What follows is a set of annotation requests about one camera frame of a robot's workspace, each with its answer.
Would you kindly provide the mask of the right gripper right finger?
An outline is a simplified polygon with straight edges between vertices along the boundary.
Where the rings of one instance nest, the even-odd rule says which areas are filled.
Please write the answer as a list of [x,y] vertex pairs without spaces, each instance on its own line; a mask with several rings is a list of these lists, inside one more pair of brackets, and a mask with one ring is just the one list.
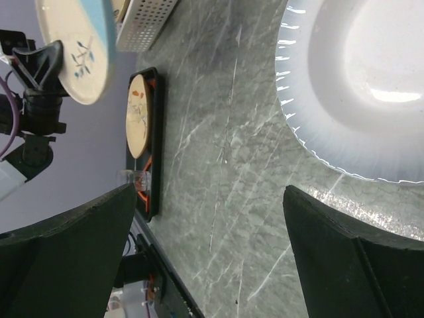
[[284,192],[284,217],[310,317],[422,317],[423,242]]

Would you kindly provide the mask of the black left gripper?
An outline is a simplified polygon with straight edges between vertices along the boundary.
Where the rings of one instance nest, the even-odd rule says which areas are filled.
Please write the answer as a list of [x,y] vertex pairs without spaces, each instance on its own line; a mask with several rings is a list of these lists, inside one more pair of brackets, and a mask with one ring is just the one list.
[[45,165],[51,158],[49,143],[56,140],[53,134],[66,131],[59,121],[62,99],[68,96],[58,78],[64,45],[55,40],[37,48],[23,32],[2,30],[1,53],[24,89],[22,95],[12,93],[20,112],[18,135],[25,140],[23,162]]

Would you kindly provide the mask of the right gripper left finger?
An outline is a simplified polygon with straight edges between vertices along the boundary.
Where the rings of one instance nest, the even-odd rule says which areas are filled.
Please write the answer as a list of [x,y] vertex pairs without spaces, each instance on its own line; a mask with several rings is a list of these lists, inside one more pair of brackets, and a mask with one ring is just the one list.
[[1,316],[103,317],[135,206],[122,185],[1,234]]

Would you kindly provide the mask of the large cream and blue plate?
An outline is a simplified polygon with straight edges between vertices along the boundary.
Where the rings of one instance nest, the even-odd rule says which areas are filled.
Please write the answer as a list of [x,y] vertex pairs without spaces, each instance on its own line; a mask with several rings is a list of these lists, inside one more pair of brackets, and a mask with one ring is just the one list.
[[36,1],[43,40],[59,40],[62,87],[78,103],[92,105],[103,98],[115,73],[116,30],[110,1]]

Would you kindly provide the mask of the tan wooden printed plate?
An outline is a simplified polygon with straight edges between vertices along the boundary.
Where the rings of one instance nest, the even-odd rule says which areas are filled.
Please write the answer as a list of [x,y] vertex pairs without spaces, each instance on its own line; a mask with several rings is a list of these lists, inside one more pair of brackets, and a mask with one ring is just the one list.
[[130,0],[111,0],[115,22],[121,22],[125,17]]

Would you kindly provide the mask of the white fluted deep plate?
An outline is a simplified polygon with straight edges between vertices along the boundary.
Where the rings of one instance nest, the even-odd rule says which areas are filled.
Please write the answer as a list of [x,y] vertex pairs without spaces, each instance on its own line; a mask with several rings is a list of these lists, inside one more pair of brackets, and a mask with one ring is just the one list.
[[275,71],[286,123],[318,161],[423,183],[422,1],[288,1]]

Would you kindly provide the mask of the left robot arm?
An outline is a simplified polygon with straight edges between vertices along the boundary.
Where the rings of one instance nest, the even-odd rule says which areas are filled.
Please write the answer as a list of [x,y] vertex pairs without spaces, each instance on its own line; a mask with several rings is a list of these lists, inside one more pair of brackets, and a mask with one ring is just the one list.
[[23,32],[1,31],[1,61],[8,64],[24,87],[22,94],[1,80],[1,133],[24,142],[14,150],[1,151],[1,198],[5,199],[43,172],[53,161],[50,143],[64,134],[60,122],[63,99],[68,96],[58,78],[64,59],[61,41],[37,48]]

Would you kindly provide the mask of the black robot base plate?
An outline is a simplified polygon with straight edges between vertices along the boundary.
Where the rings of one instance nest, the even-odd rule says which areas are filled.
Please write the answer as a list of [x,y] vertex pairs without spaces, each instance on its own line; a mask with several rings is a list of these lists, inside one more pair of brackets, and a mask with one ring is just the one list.
[[204,317],[150,231],[128,234],[111,299],[126,317]]

